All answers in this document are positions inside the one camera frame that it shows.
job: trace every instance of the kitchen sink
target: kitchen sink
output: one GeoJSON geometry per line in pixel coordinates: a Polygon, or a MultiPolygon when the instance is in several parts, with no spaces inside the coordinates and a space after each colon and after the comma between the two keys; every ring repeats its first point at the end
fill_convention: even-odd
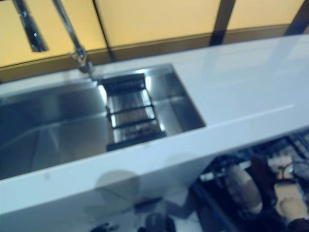
{"type": "Polygon", "coordinates": [[[1,98],[0,179],[205,126],[171,65],[1,98]]]}

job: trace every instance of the yellow backsplash panel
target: yellow backsplash panel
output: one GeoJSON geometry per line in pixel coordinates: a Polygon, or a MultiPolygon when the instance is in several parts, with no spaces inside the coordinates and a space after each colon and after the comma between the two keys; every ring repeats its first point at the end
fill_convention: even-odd
{"type": "MultiPolygon", "coordinates": [[[[0,67],[74,51],[51,0],[28,0],[33,16],[49,50],[32,52],[19,15],[11,0],[0,2],[0,67]]],[[[80,43],[87,50],[105,48],[105,42],[90,0],[62,0],[80,43]]]]}
{"type": "Polygon", "coordinates": [[[220,0],[97,0],[111,46],[212,32],[220,0]]]}
{"type": "Polygon", "coordinates": [[[290,24],[303,2],[304,0],[236,0],[227,29],[290,24]]]}

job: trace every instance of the faucet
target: faucet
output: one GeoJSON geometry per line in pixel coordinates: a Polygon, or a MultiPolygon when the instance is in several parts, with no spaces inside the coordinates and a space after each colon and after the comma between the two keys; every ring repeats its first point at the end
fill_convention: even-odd
{"type": "MultiPolygon", "coordinates": [[[[69,56],[76,61],[78,69],[82,73],[88,73],[92,79],[93,64],[89,59],[89,56],[83,46],[79,43],[79,40],[75,34],[73,26],[68,18],[67,13],[64,10],[60,0],[52,0],[53,4],[64,24],[73,44],[74,53],[69,53],[69,56]]],[[[29,10],[26,7],[24,0],[13,0],[15,8],[20,16],[23,27],[25,29],[28,41],[30,43],[33,52],[44,52],[48,50],[41,33],[39,32],[33,18],[31,17],[29,10]]]]}

